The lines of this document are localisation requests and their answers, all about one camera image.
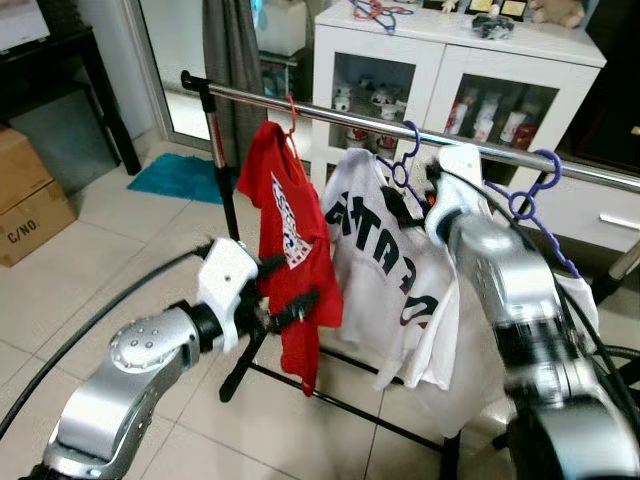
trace cardboard box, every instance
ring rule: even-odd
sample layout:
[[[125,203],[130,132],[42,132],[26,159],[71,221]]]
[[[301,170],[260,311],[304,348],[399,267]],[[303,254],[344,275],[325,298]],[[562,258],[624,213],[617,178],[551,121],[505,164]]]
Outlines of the cardboard box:
[[[52,180],[0,215],[0,265],[15,265],[75,219],[60,185]]]
[[[51,182],[29,139],[0,128],[0,214]]]

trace stuffed toy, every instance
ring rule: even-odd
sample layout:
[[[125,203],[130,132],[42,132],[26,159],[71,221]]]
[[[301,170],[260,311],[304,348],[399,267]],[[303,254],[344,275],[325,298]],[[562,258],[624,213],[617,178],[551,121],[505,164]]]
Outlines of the stuffed toy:
[[[584,18],[580,0],[531,0],[529,6],[536,10],[534,23],[557,23],[567,28],[576,28]]]

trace purple hanger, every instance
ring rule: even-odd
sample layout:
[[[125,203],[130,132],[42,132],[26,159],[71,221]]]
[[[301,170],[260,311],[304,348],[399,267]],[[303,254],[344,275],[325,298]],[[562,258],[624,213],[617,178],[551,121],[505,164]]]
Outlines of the purple hanger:
[[[418,127],[416,127],[416,124],[413,123],[411,120],[405,120],[402,123],[407,127],[413,129],[413,132],[415,133],[416,145],[413,151],[405,152],[404,155],[402,155],[402,160],[400,160],[399,162],[395,162],[393,164],[387,162],[380,155],[376,155],[376,158],[379,161],[381,161],[389,170],[391,170],[391,178],[393,179],[393,182],[399,188],[407,188],[411,192],[411,194],[415,197],[416,201],[418,202],[418,205],[423,205],[424,200],[420,198],[420,195],[418,195],[418,192],[416,192],[414,188],[411,186],[411,184],[409,183],[409,171],[407,170],[407,159],[415,157],[416,153],[418,153],[418,150],[420,149],[420,131],[418,130]],[[398,180],[398,177],[396,177],[396,172],[398,171],[398,169],[402,170],[402,173],[404,174],[404,179],[402,180]]]
[[[554,152],[551,152],[549,150],[536,150],[535,153],[537,153],[538,155],[542,155],[543,157],[547,157],[549,160],[553,161],[553,165],[555,167],[555,173],[551,181],[549,181],[548,183],[536,182],[533,184],[533,186],[528,192],[515,192],[515,193],[509,193],[506,190],[499,187],[498,185],[486,180],[484,183],[489,188],[495,190],[496,192],[498,192],[500,195],[502,195],[509,201],[509,210],[511,211],[511,214],[514,216],[514,218],[516,218],[517,220],[531,220],[540,229],[540,231],[544,234],[544,236],[551,241],[551,244],[553,246],[553,253],[558,258],[558,260],[560,260],[560,263],[562,263],[565,267],[567,267],[567,269],[571,272],[571,274],[575,278],[582,278],[575,264],[562,254],[562,251],[560,250],[560,242],[558,242],[558,239],[555,237],[555,235],[551,233],[549,230],[547,230],[547,228],[542,224],[542,222],[535,216],[536,214],[536,202],[534,199],[535,194],[539,190],[549,190],[555,187],[560,181],[560,179],[562,178],[562,162],[560,161],[560,157],[558,157],[558,155],[556,155]],[[519,197],[523,198],[523,202],[524,201],[529,202],[528,212],[518,213],[518,210],[515,207],[515,201]]]

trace red t-shirt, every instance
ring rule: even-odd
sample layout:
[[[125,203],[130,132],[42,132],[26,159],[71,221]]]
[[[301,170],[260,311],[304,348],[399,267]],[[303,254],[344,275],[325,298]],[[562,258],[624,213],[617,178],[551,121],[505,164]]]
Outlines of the red t-shirt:
[[[259,256],[284,254],[287,259],[287,265],[259,285],[269,297],[269,310],[278,313],[295,297],[314,288],[319,292],[305,321],[282,332],[282,369],[302,377],[303,391],[311,395],[318,371],[318,327],[340,326],[342,295],[318,195],[277,123],[265,122],[256,133],[238,190],[262,210]]]

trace black table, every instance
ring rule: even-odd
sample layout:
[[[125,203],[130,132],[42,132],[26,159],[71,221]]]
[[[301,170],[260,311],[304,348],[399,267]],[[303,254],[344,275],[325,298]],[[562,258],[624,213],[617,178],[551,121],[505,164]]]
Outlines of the black table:
[[[0,77],[20,75],[28,70],[39,70],[43,73],[52,64],[70,57],[79,57],[82,60],[102,109],[104,123],[111,132],[120,158],[127,173],[135,175],[140,171],[140,162],[129,132],[120,117],[113,89],[90,27],[71,34],[52,36],[44,41],[31,42],[0,54]]]

